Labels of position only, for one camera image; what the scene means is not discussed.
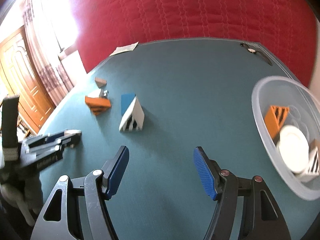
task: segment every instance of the red bedspread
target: red bedspread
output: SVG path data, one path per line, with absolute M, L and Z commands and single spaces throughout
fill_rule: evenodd
M 70 0 L 86 71 L 118 46 L 219 37 L 258 41 L 308 85 L 316 21 L 305 0 Z

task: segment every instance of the transparent bowl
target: transparent bowl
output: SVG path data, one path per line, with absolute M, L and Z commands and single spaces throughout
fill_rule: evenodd
M 308 183 L 300 182 L 287 168 L 264 123 L 271 105 L 288 106 L 290 114 L 284 124 L 299 128 L 310 144 L 320 141 L 320 103 L 311 92 L 299 82 L 281 76 L 269 76 L 259 80 L 252 91 L 252 111 L 261 140 L 269 158 L 288 187 L 300 198 L 320 198 L 320 177 Z

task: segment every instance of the paper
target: paper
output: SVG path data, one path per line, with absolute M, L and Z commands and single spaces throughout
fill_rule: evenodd
M 136 42 L 136 43 L 131 44 L 131 45 L 123 46 L 123 47 L 117 47 L 116 50 L 110 54 L 110 56 L 116 55 L 116 54 L 119 54 L 119 53 L 122 53 L 122 52 L 126 52 L 126 51 L 133 51 L 134 48 L 138 45 L 138 43 L 139 42 Z

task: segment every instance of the wooden door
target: wooden door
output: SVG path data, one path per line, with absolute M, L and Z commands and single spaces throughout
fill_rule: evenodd
M 54 104 L 28 55 L 24 37 L 22 26 L 0 44 L 0 75 L 9 93 L 20 94 L 19 111 L 38 133 L 54 110 Z

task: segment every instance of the curtain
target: curtain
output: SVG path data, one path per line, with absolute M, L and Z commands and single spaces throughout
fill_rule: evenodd
M 58 58 L 60 46 L 41 0 L 25 0 L 23 20 L 31 58 L 45 89 L 57 106 L 73 84 Z

